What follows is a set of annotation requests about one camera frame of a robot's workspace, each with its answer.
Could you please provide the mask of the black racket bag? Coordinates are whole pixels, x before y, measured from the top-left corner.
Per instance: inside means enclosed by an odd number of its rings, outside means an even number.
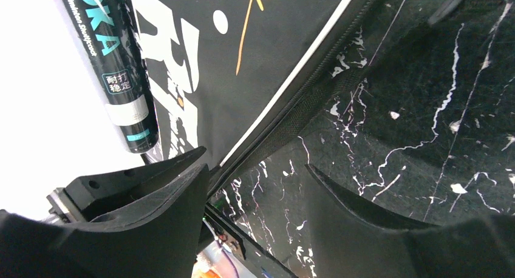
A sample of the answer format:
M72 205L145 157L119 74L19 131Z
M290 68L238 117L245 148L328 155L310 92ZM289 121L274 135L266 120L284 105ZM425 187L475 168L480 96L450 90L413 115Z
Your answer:
M288 143L381 0L127 0L159 126L145 164L198 147L210 191Z

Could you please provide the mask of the black shuttlecock tube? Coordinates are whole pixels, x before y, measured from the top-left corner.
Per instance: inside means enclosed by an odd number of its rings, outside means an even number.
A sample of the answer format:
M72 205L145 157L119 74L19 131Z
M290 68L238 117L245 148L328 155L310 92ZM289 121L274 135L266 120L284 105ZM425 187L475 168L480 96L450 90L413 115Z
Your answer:
M159 140L130 0L54 0L124 148L144 154Z

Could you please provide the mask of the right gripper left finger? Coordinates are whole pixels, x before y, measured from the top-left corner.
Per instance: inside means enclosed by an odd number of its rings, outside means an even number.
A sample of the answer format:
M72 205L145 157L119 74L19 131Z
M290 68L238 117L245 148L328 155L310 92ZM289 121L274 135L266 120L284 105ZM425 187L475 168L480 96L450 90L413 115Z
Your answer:
M1 276L191 277L210 175L197 163L204 153L75 180L85 222L1 211Z

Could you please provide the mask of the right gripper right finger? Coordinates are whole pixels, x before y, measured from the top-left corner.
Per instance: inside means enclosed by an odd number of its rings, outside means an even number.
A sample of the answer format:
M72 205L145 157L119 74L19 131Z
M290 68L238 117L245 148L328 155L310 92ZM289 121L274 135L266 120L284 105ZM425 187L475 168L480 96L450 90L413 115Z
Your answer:
M312 164L307 170L309 230L321 277L514 276L514 217L437 226L382 208Z

